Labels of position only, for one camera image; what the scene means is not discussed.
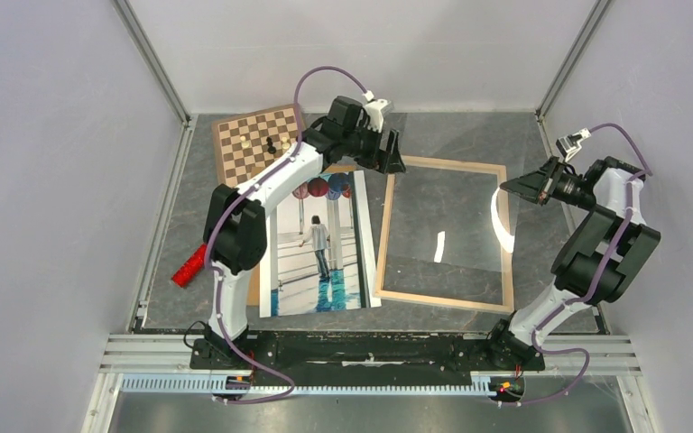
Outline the wooden picture frame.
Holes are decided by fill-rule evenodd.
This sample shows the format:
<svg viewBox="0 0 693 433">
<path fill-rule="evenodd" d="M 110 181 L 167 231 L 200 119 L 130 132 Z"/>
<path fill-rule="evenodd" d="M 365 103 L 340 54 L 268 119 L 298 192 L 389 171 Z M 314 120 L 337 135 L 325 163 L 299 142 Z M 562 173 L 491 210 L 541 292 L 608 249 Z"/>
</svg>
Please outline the wooden picture frame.
<svg viewBox="0 0 693 433">
<path fill-rule="evenodd" d="M 505 181 L 507 175 L 507 167 L 502 164 L 472 161 L 455 161 L 420 156 L 408 156 L 404 160 L 409 168 L 414 167 L 488 174 L 494 175 L 498 182 Z M 384 287 L 385 269 L 387 263 L 387 254 L 391 230 L 391 213 L 393 208 L 394 185 L 395 176 L 393 174 L 390 174 L 387 177 L 386 189 L 384 194 L 383 218 L 373 296 L 381 300 L 409 302 L 433 307 L 462 309 L 468 311 L 482 311 L 496 314 L 513 313 L 515 311 L 512 267 L 514 236 L 510 233 L 509 217 L 501 216 L 499 214 L 501 210 L 505 212 L 509 210 L 508 197 L 500 189 L 496 189 L 494 191 L 494 194 L 491 197 L 490 202 L 491 223 L 495 235 L 498 238 L 501 256 L 502 301 L 499 304 L 464 299 L 435 297 L 430 295 L 413 294 L 400 291 L 391 291 L 387 290 Z"/>
</svg>

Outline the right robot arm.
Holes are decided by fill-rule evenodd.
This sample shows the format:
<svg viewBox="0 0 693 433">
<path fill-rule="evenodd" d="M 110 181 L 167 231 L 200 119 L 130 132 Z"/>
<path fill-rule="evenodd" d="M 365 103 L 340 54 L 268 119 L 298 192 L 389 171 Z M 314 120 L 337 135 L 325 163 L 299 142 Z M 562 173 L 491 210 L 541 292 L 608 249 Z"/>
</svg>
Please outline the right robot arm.
<svg viewBox="0 0 693 433">
<path fill-rule="evenodd" d="M 639 209 L 644 170 L 606 157 L 584 175 L 557 157 L 502 183 L 503 191 L 534 204 L 555 199 L 586 211 L 551 265 L 552 283 L 527 307 L 500 320 L 485 343 L 497 368 L 541 357 L 546 337 L 578 312 L 622 297 L 661 240 Z"/>
</svg>

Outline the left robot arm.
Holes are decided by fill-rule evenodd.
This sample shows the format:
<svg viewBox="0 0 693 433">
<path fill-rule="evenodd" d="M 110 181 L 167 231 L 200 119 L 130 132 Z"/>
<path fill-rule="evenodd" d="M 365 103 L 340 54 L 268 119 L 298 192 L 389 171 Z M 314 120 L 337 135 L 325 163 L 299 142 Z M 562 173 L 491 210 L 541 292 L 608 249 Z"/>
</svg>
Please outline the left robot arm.
<svg viewBox="0 0 693 433">
<path fill-rule="evenodd" d="M 304 181 L 348 158 L 382 174 L 406 170 L 399 133 L 385 126 L 392 101 L 366 93 L 364 101 L 339 96 L 291 148 L 268 168 L 236 187 L 217 186 L 209 203 L 204 264 L 214 277 L 208 325 L 213 357 L 226 368 L 241 365 L 247 345 L 246 295 L 254 268 L 268 249 L 270 214 Z"/>
</svg>

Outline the printed photo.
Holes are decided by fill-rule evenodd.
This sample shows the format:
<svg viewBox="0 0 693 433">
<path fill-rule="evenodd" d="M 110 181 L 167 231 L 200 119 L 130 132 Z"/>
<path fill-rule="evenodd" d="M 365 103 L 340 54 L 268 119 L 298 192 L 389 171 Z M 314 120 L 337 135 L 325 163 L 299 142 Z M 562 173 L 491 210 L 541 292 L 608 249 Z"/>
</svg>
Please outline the printed photo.
<svg viewBox="0 0 693 433">
<path fill-rule="evenodd" d="M 262 318 L 368 309 L 377 262 L 361 171 L 321 174 L 289 193 L 267 220 Z"/>
</svg>

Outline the black chess piece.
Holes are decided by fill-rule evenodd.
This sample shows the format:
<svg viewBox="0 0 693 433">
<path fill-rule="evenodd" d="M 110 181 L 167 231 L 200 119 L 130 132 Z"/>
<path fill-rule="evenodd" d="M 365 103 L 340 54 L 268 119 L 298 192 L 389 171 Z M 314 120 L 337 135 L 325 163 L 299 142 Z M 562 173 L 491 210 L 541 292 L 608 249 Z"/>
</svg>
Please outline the black chess piece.
<svg viewBox="0 0 693 433">
<path fill-rule="evenodd" d="M 273 142 L 273 139 L 271 136 L 266 137 L 266 151 L 270 154 L 275 154 L 277 153 L 277 148 Z"/>
</svg>

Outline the wooden chessboard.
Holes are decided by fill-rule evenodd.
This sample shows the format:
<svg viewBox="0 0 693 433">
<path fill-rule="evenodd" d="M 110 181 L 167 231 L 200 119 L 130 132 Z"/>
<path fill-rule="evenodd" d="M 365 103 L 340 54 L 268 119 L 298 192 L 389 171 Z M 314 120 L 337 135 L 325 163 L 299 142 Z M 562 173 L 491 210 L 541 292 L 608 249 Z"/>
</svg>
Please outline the wooden chessboard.
<svg viewBox="0 0 693 433">
<path fill-rule="evenodd" d="M 295 105 L 288 104 L 233 115 L 217 120 L 211 125 L 217 178 L 221 184 L 235 187 L 256 173 L 265 170 L 295 145 L 298 126 Z M 242 149 L 239 137 L 245 135 L 251 146 Z M 266 151 L 266 137 L 271 136 L 277 153 Z M 281 138 L 287 136 L 291 147 L 285 151 Z"/>
</svg>

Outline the brown cardboard backing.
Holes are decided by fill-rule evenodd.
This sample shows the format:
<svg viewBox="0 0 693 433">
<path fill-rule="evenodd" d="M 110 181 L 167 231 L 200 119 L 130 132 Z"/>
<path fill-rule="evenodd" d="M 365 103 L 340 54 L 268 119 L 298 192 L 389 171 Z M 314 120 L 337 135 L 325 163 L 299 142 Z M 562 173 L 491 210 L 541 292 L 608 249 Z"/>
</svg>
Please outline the brown cardboard backing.
<svg viewBox="0 0 693 433">
<path fill-rule="evenodd" d="M 325 172 L 321 174 L 321 176 L 334 173 L 349 173 L 354 170 L 356 170 L 355 165 L 336 165 L 326 169 Z M 260 263 L 258 263 L 252 270 L 251 278 L 249 281 L 249 289 L 246 298 L 247 307 L 258 307 L 260 305 L 260 270 Z"/>
</svg>

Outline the red toy microphone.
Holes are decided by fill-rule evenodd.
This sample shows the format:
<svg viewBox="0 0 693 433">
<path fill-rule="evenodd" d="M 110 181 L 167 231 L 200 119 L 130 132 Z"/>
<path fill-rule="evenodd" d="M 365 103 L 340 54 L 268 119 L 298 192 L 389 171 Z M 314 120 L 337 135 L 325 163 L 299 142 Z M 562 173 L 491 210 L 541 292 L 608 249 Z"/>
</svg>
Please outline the red toy microphone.
<svg viewBox="0 0 693 433">
<path fill-rule="evenodd" d="M 207 245 L 202 244 L 190 258 L 171 276 L 171 282 L 185 289 L 205 267 Z"/>
</svg>

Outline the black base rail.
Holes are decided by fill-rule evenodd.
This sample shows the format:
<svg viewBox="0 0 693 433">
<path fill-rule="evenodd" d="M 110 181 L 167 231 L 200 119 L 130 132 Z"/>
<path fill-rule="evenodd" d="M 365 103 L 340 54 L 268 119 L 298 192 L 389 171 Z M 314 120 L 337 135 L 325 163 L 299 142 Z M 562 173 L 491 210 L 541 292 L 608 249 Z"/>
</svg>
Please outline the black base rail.
<svg viewBox="0 0 693 433">
<path fill-rule="evenodd" d="M 186 346 L 194 370 L 296 369 L 352 366 L 439 365 L 455 372 L 541 372 L 544 356 L 502 330 L 490 334 L 399 331 L 246 331 L 235 353 L 218 333 L 206 331 Z"/>
</svg>

